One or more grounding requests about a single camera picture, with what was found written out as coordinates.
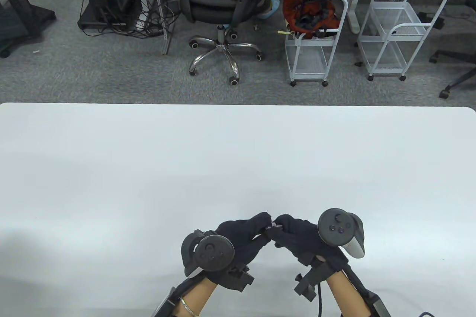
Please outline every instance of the white rolling cart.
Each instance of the white rolling cart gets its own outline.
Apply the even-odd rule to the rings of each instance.
[[[374,74],[400,74],[400,80],[404,81],[446,2],[442,0],[432,22],[422,23],[408,0],[371,0],[355,44],[363,60],[355,65],[365,65],[369,81],[374,80]],[[408,61],[399,42],[418,42]]]
[[[296,85],[298,80],[322,79],[322,85],[328,86],[328,75],[332,60],[335,54],[335,48],[342,33],[344,18],[347,15],[348,1],[340,0],[344,5],[340,17],[340,25],[337,29],[328,29],[327,33],[334,34],[330,37],[304,39],[305,33],[296,35],[286,35],[284,46],[286,48],[287,67],[291,86]],[[331,47],[330,54],[324,51],[325,47]]]

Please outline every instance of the bracelet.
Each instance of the bracelet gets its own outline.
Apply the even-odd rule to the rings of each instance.
[[[180,298],[180,302],[182,303],[183,307],[185,307],[185,309],[187,310],[187,312],[188,312],[192,317],[199,317],[199,315],[196,315],[196,314],[190,309],[190,307],[188,307],[188,305],[185,303],[185,301],[183,300],[182,297]]]

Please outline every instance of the black glove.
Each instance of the black glove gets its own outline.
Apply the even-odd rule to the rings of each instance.
[[[287,248],[298,259],[308,253],[320,255],[336,272],[341,271],[349,262],[339,247],[331,247],[323,242],[316,224],[293,218],[289,214],[280,215],[274,222],[282,225],[282,229],[272,227],[266,234],[276,242],[277,248]]]
[[[231,269],[243,269],[253,261],[261,248],[271,241],[266,234],[262,234],[271,224],[271,216],[267,212],[262,212],[248,220],[228,220],[221,223],[215,231],[233,244],[235,256],[227,268],[222,271],[204,272],[205,276],[217,285],[234,289],[226,285],[225,275],[231,273]]]

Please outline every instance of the white vr controller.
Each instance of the white vr controller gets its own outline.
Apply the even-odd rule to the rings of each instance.
[[[344,248],[353,258],[364,257],[364,225],[354,213],[339,208],[326,210],[319,218],[318,232],[326,244]]]

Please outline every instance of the white table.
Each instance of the white table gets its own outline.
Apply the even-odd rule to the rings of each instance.
[[[149,317],[193,229],[330,207],[364,221],[350,263],[393,317],[476,313],[471,109],[7,103],[0,130],[0,316]],[[289,252],[250,268],[204,317],[316,316]]]

